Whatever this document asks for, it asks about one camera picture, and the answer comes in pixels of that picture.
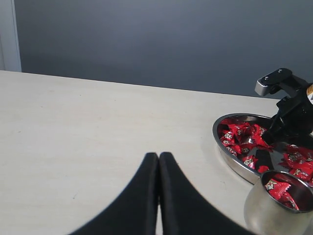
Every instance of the table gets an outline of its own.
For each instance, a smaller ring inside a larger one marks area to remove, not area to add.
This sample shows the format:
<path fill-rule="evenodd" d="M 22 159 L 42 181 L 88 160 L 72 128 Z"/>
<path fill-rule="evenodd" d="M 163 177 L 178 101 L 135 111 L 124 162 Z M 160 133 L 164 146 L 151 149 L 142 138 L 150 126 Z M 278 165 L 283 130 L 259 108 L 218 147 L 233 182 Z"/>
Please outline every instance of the table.
<path fill-rule="evenodd" d="M 0 233 L 72 232 L 118 196 L 146 152 L 162 151 L 245 226 L 252 185 L 221 159 L 212 125 L 230 113 L 272 116 L 276 102 L 0 71 Z"/>

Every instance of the stainless steel cup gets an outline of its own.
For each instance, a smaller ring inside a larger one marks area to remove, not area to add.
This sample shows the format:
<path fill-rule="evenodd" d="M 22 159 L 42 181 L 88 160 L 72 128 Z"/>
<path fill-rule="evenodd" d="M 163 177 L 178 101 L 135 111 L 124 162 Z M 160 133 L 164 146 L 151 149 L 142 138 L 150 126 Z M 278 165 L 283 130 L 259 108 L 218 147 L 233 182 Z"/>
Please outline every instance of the stainless steel cup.
<path fill-rule="evenodd" d="M 288 193 L 299 211 L 276 201 L 265 189 L 270 179 L 291 185 Z M 313 216 L 313 192 L 295 176 L 270 170 L 263 173 L 250 191 L 244 207 L 247 227 L 258 235 L 302 235 Z"/>

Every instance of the stainless steel tray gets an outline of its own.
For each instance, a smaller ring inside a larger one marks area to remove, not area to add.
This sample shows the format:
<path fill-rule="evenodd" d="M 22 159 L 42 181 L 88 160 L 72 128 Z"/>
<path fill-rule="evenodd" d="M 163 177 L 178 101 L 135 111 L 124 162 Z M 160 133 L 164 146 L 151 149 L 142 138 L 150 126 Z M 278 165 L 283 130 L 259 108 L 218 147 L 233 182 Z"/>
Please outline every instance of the stainless steel tray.
<path fill-rule="evenodd" d="M 221 121 L 223 121 L 226 118 L 229 118 L 232 121 L 232 123 L 235 123 L 235 124 L 239 124 L 242 122 L 250 122 L 250 123 L 256 123 L 266 129 L 268 129 L 271 125 L 271 118 L 260 116 L 260 115 L 254 115 L 254 114 L 229 114 L 229 115 L 225 115 L 217 119 L 213 125 L 214 139 L 219 146 L 221 156 L 237 174 L 242 176 L 244 179 L 246 179 L 250 183 L 254 184 L 258 180 L 261 174 L 258 171 L 245 165 L 237 157 L 233 156 L 220 141 L 220 137 L 222 136 L 222 130 L 226 128 L 224 124 L 221 124 Z M 313 137 L 307 136 L 301 139 L 293 139 L 292 141 L 288 143 L 287 142 L 276 143 L 273 149 L 273 152 L 270 153 L 274 169 L 288 172 L 288 169 L 279 165 L 279 163 L 282 162 L 283 154 L 285 152 L 285 148 L 287 144 L 295 144 L 297 146 L 302 146 L 308 149 L 313 149 Z M 257 148 L 252 149 L 249 152 L 249 155 L 255 154 L 256 150 Z"/>

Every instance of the wall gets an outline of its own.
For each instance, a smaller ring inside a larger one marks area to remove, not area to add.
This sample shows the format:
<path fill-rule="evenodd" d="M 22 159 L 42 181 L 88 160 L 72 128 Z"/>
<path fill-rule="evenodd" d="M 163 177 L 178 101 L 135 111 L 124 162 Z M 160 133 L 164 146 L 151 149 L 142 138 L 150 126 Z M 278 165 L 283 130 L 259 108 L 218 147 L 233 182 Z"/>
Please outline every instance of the wall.
<path fill-rule="evenodd" d="M 313 77 L 313 1 L 15 0 L 24 72 L 257 96 Z"/>

